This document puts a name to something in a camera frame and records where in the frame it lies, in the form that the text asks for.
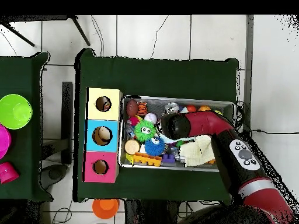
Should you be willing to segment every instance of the stuffed toy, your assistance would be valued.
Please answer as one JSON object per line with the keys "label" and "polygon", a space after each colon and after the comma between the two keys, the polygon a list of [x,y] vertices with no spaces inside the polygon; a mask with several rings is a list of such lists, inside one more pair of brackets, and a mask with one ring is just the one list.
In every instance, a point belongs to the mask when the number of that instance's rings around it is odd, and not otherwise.
{"label": "stuffed toy", "polygon": [[156,134],[156,129],[153,123],[146,121],[146,120],[141,120],[138,122],[135,126],[135,136],[136,139],[139,140],[140,142],[145,142],[152,137],[154,137]]}
{"label": "stuffed toy", "polygon": [[145,151],[150,156],[159,156],[164,151],[164,141],[162,138],[155,136],[145,142]]}

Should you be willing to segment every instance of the table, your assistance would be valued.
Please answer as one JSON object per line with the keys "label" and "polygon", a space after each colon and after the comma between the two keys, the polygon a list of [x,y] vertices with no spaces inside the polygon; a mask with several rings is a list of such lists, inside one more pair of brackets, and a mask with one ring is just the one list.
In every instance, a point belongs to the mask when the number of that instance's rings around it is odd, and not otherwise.
{"label": "table", "polygon": [[9,130],[12,144],[0,164],[11,162],[20,177],[8,184],[0,184],[1,199],[51,201],[51,195],[39,184],[41,161],[40,76],[48,53],[39,52],[30,58],[0,57],[0,98],[16,93],[32,105],[33,115],[23,128]]}
{"label": "table", "polygon": [[114,184],[82,182],[86,88],[119,89],[124,95],[235,102],[238,60],[170,61],[95,57],[83,49],[75,59],[74,201],[84,198],[230,201],[220,174],[120,167]]}

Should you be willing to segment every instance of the round hole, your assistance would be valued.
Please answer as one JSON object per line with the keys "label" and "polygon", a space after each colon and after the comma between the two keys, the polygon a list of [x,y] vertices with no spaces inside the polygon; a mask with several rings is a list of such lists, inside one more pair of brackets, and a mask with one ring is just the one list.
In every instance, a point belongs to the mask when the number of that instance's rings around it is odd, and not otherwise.
{"label": "round hole", "polygon": [[112,131],[105,126],[97,127],[92,133],[92,139],[97,145],[108,145],[112,139]]}
{"label": "round hole", "polygon": [[96,100],[96,108],[99,111],[106,112],[111,108],[111,101],[106,96],[101,96]]}
{"label": "round hole", "polygon": [[97,160],[93,165],[92,165],[93,171],[97,174],[105,174],[108,171],[108,164],[104,160]]}

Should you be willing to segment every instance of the green bowl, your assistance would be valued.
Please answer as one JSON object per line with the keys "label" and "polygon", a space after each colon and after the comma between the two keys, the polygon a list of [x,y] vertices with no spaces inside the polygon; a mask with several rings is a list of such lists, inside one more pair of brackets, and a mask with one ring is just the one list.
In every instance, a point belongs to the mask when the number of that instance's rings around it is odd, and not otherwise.
{"label": "green bowl", "polygon": [[0,100],[0,123],[7,129],[17,130],[31,120],[32,107],[21,95],[9,94]]}

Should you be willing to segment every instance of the white cloth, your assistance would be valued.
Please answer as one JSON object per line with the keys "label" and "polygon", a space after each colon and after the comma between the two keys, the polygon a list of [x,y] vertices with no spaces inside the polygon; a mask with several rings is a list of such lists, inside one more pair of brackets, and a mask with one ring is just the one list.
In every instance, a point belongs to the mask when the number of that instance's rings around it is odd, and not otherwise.
{"label": "white cloth", "polygon": [[180,156],[185,157],[186,167],[198,166],[215,159],[210,136],[197,136],[194,142],[181,145]]}

